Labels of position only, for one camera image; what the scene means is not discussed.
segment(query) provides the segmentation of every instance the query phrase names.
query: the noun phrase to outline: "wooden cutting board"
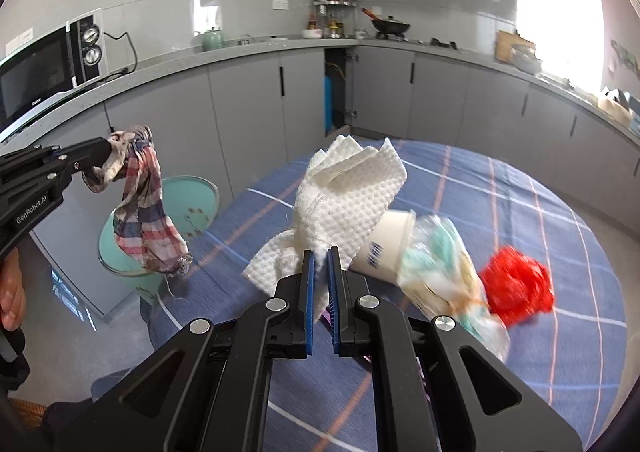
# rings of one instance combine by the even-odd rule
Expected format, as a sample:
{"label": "wooden cutting board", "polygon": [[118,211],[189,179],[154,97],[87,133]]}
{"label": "wooden cutting board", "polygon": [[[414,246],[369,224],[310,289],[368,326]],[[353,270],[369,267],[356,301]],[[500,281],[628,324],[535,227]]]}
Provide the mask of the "wooden cutting board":
{"label": "wooden cutting board", "polygon": [[495,41],[495,59],[501,62],[511,62],[511,46],[525,45],[533,49],[536,48],[535,43],[525,40],[520,35],[508,33],[507,31],[498,31]]}

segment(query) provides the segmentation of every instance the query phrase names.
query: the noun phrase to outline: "plaid cloth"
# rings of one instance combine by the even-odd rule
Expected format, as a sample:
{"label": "plaid cloth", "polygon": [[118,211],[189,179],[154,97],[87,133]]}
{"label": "plaid cloth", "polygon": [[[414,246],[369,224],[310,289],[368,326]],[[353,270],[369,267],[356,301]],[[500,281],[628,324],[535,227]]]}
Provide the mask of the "plaid cloth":
{"label": "plaid cloth", "polygon": [[122,202],[113,215],[118,247],[145,269],[165,275],[183,275],[191,255],[164,211],[160,164],[147,126],[130,127],[109,137],[112,151],[101,169],[83,173],[94,193],[111,180],[125,179]]}
{"label": "plaid cloth", "polygon": [[[510,244],[549,270],[556,308],[510,328],[507,366],[576,429],[585,447],[591,444],[618,392],[626,350],[622,293],[594,234],[557,196],[505,163],[417,141],[394,146],[408,178],[391,208],[449,217],[476,269]],[[155,348],[194,318],[221,323],[265,298],[242,270],[290,225],[306,162],[291,162],[244,191],[191,244],[196,265],[188,282],[173,288],[182,300],[161,295],[155,307],[141,302]],[[418,315],[394,286],[371,280],[370,288]],[[322,324],[313,356],[274,362],[269,407],[265,451],[377,450],[370,374],[333,354]]]}

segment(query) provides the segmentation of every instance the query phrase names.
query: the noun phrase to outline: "human hand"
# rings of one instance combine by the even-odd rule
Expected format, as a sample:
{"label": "human hand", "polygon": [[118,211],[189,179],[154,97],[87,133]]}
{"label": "human hand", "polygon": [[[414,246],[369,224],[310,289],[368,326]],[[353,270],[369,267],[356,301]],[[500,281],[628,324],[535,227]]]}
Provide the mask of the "human hand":
{"label": "human hand", "polygon": [[0,271],[0,321],[7,331],[15,331],[24,318],[26,297],[22,287],[22,272],[18,262],[18,248],[4,259]]}

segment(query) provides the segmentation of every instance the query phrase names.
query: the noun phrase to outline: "crumpled paper towel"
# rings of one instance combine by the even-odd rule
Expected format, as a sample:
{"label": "crumpled paper towel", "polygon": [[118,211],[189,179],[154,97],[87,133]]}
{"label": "crumpled paper towel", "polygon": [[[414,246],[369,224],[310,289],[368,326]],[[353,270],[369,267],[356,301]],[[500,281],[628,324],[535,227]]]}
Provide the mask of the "crumpled paper towel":
{"label": "crumpled paper towel", "polygon": [[267,242],[244,270],[253,284],[273,295],[282,277],[302,271],[302,257],[316,257],[314,316],[329,303],[326,277],[319,272],[327,250],[336,245],[343,269],[388,209],[406,170],[389,139],[378,150],[338,136],[327,152],[313,155],[296,195],[292,227]]}

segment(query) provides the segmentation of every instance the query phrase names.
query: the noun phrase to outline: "black power cord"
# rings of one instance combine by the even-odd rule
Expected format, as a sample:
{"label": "black power cord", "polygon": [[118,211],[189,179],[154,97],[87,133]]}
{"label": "black power cord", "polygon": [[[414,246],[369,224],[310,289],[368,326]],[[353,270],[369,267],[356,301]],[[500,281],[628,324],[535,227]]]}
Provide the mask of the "black power cord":
{"label": "black power cord", "polygon": [[136,48],[133,47],[133,42],[131,41],[131,37],[129,35],[128,31],[125,31],[122,35],[120,35],[119,37],[114,37],[113,35],[108,34],[108,32],[104,32],[105,36],[108,36],[109,38],[111,38],[112,40],[120,40],[122,37],[126,36],[127,40],[129,41],[129,45],[131,46],[131,50],[133,51],[133,58],[134,58],[134,63],[133,63],[133,67],[131,69],[129,69],[129,67],[125,67],[123,70],[120,70],[118,72],[114,72],[113,74],[110,74],[109,76],[107,76],[105,78],[105,83],[108,83],[110,80],[110,78],[112,76],[116,76],[116,78],[119,78],[121,76],[124,76],[125,74],[130,74],[132,73],[134,70],[136,70],[138,68],[138,53],[136,52]]}

